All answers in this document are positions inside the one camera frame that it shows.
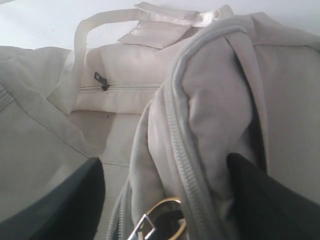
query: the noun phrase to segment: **bag strap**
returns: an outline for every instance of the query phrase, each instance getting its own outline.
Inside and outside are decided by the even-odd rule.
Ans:
[[[87,52],[87,35],[91,30],[101,25],[129,21],[148,21],[203,28],[216,20],[233,16],[233,11],[228,5],[205,13],[172,10],[146,2],[137,4],[135,7],[133,9],[100,12],[80,22],[74,36],[74,65],[68,77],[80,81]]]

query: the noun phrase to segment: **zipper pull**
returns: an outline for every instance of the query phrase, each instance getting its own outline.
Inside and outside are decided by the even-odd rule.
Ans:
[[[105,79],[102,76],[100,76],[100,74],[97,73],[97,72],[94,73],[94,79],[102,84],[101,88],[102,88],[103,91],[107,91],[108,90],[107,79]]]

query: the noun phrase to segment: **bag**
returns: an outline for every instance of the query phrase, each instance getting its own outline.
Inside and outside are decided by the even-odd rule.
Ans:
[[[264,13],[199,31],[141,116],[107,239],[157,236],[155,215],[170,206],[153,210],[170,197],[189,239],[239,239],[229,153],[319,204],[319,64],[318,36]]]
[[[169,62],[199,28],[231,14],[228,6],[199,13],[142,2],[136,9],[82,21],[74,51],[0,47],[0,222],[17,219],[70,179],[89,156],[100,156],[107,184],[96,239],[104,238],[128,176],[140,114],[164,81]],[[90,30],[136,20],[137,28],[120,43],[86,49]]]

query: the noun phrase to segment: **white surface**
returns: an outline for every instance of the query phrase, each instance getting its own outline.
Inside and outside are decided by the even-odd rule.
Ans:
[[[55,46],[73,49],[78,23],[98,12],[129,9],[139,0],[16,0],[0,5],[0,45],[20,48]],[[229,4],[237,15],[266,12],[275,20],[320,35],[318,0],[148,0],[149,3],[207,12]],[[135,22],[93,30],[88,47],[115,43]]]

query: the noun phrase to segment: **metal buckle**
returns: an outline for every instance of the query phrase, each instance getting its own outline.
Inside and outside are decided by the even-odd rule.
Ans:
[[[157,231],[157,222],[161,216],[173,212],[181,212],[181,201],[178,197],[169,197],[154,205],[148,212],[143,214],[137,226],[134,228],[127,240],[133,240],[137,237],[138,240],[151,240],[152,236]],[[179,225],[175,233],[173,233],[168,240],[178,240],[187,232],[187,223],[184,218],[176,222]]]

